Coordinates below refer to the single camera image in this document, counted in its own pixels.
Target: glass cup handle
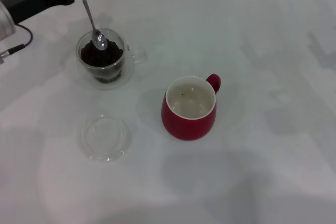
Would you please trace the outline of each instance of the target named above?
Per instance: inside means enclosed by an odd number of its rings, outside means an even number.
[[[140,63],[147,61],[148,55],[143,47],[135,46],[135,47],[130,48],[130,46],[127,45],[127,48],[135,64],[140,64]]]

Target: cup handle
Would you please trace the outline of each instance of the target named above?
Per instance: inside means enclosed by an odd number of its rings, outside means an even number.
[[[143,49],[142,47],[137,47],[137,46],[132,47],[132,49],[130,49],[129,45],[127,45],[127,47],[128,47],[128,51],[130,52],[135,64],[140,64],[140,63],[147,61],[148,55],[145,49]]]
[[[220,77],[218,75],[213,73],[208,78],[206,78],[206,81],[210,83],[210,85],[215,90],[215,93],[219,91],[221,85],[220,85]]]

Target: cable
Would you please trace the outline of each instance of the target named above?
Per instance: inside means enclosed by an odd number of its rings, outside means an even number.
[[[27,43],[25,43],[25,44],[20,44],[20,45],[18,45],[18,46],[9,48],[7,51],[4,51],[4,52],[0,53],[0,64],[4,63],[3,58],[6,58],[7,56],[12,55],[12,54],[14,54],[14,53],[16,53],[16,52],[18,52],[18,51],[24,49],[25,47],[27,47],[27,46],[33,41],[34,36],[33,36],[32,31],[30,31],[27,27],[25,27],[25,26],[23,26],[23,25],[17,24],[17,26],[18,26],[18,27],[21,27],[21,28],[25,29],[27,32],[29,32],[29,34],[30,34],[30,39],[29,39],[29,41],[28,41]]]
[[[34,38],[34,35],[33,35],[32,31],[29,30],[27,27],[25,27],[25,26],[23,26],[23,25],[20,25],[20,24],[17,24],[17,26],[18,26],[18,27],[21,27],[21,28],[23,28],[23,29],[25,29],[25,30],[26,30],[27,32],[29,32],[29,34],[30,34],[30,40],[29,40],[27,43],[24,44],[25,47],[27,47],[30,43],[32,43],[33,38]]]

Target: glass cup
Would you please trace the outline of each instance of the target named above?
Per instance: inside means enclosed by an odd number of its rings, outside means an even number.
[[[86,64],[81,58],[81,50],[86,46],[87,43],[91,41],[92,31],[84,34],[78,41],[76,46],[76,55],[78,61],[84,66],[84,68],[90,72],[94,78],[102,83],[109,83],[117,80],[121,76],[122,67],[125,62],[125,56],[128,51],[128,46],[125,43],[124,39],[116,31],[109,28],[102,28],[100,30],[106,38],[110,41],[114,41],[120,49],[123,50],[123,53],[119,60],[115,63],[105,66],[105,67],[95,67]]]

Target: white table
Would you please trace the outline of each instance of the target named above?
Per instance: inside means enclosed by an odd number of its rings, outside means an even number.
[[[26,224],[336,222],[336,0],[88,0],[149,60],[122,88],[80,80],[80,0],[23,22],[33,43],[0,66],[0,219]],[[22,43],[19,30],[0,51]],[[175,78],[217,73],[218,116],[183,142],[160,120]],[[87,159],[92,111],[123,118],[129,150]]]

